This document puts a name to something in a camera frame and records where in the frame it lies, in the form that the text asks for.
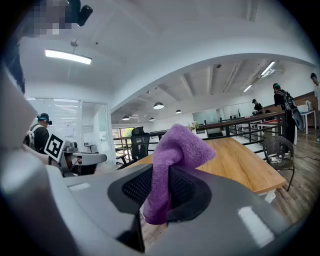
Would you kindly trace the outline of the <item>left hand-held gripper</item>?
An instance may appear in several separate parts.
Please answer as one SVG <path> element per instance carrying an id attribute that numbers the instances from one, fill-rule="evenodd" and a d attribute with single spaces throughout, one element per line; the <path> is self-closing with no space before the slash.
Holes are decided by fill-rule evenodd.
<path id="1" fill-rule="evenodd" d="M 97 164 L 107 160 L 105 154 L 79 152 L 76 142 L 63 140 L 55 134 L 49 136 L 44 152 L 49 165 L 59 168 L 63 177 L 93 175 Z"/>

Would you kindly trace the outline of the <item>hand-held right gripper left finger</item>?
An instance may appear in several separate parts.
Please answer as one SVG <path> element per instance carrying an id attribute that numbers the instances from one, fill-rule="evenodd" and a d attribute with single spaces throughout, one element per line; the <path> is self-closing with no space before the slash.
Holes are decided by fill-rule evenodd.
<path id="1" fill-rule="evenodd" d="M 14 221 L 51 256 L 139 256 L 145 253 L 140 205 L 126 182 L 151 164 L 119 172 L 63 177 L 29 153 L 0 151 L 0 195 Z"/>

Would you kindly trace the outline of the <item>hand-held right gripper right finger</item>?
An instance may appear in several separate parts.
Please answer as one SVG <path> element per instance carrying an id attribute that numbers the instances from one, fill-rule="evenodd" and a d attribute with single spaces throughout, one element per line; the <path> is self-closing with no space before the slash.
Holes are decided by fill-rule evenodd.
<path id="1" fill-rule="evenodd" d="M 196 169 L 169 169 L 173 209 L 149 256 L 287 256 L 302 223 L 290 224 L 234 180 Z"/>

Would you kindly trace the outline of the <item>purple microfibre cloth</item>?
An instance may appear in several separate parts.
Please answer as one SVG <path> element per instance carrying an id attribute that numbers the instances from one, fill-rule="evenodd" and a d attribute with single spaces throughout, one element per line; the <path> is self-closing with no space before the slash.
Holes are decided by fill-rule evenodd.
<path id="1" fill-rule="evenodd" d="M 212 160 L 216 152 L 187 127 L 174 124 L 161 138 L 152 154 L 151 191 L 143 205 L 145 221 L 151 225 L 166 223 L 172 209 L 169 191 L 169 167 L 195 169 Z"/>

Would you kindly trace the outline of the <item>person's left forearm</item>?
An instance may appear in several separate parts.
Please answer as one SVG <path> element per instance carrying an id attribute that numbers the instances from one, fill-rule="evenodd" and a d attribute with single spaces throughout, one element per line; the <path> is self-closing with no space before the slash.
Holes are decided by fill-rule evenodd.
<path id="1" fill-rule="evenodd" d="M 39 159 L 44 165 L 50 165 L 50 161 L 49 161 L 49 156 L 46 154 L 41 154 L 35 150 L 33 150 L 32 148 L 30 148 L 29 146 L 22 144 L 22 150 L 26 153 L 29 153 L 31 155 L 33 155 L 34 157 L 36 157 L 37 159 Z"/>

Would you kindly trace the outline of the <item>black mesh office chair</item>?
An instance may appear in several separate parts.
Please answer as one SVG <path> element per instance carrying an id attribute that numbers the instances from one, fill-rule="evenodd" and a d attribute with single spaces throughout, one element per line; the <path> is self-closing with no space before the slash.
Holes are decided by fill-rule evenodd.
<path id="1" fill-rule="evenodd" d="M 149 155 L 150 134 L 144 132 L 144 127 L 136 127 L 131 131 L 132 160 L 139 161 Z"/>

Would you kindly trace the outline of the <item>dark wicker chair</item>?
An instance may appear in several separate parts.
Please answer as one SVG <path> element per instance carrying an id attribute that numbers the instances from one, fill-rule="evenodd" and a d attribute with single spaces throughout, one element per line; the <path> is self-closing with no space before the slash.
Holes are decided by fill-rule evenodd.
<path id="1" fill-rule="evenodd" d="M 292 171 L 286 189 L 288 192 L 295 175 L 293 144 L 282 136 L 272 136 L 263 141 L 262 148 L 266 162 L 276 171 Z"/>

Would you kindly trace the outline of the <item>white vase with pink flowers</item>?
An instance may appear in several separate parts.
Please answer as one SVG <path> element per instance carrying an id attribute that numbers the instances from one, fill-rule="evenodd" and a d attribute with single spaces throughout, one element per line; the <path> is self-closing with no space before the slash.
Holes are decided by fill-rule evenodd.
<path id="1" fill-rule="evenodd" d="M 199 128 L 199 124 L 196 121 L 192 121 L 188 123 L 188 129 L 193 132 L 195 135 L 197 134 L 197 129 Z"/>

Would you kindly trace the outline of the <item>wooden-topped black railing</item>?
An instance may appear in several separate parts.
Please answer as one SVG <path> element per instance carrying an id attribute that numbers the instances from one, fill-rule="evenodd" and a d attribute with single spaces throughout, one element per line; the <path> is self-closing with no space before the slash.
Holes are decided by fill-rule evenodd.
<path id="1" fill-rule="evenodd" d="M 117 153 L 124 152 L 124 154 L 116 157 L 119 169 L 124 169 L 137 161 L 152 154 L 156 145 L 167 131 L 153 131 L 148 134 L 146 145 L 146 153 L 143 156 L 135 158 L 134 156 L 134 140 L 131 136 L 122 136 L 114 138 L 115 144 L 118 148 L 115 149 Z M 284 137 L 285 131 L 285 113 L 270 112 L 265 114 L 258 114 L 250 117 L 239 117 L 227 120 L 221 120 L 214 124 L 200 125 L 198 129 L 192 131 L 202 140 L 215 140 L 222 138 L 238 138 L 243 137 L 246 142 L 244 146 L 262 144 L 267 137 L 265 133 L 270 133 L 272 136 Z"/>

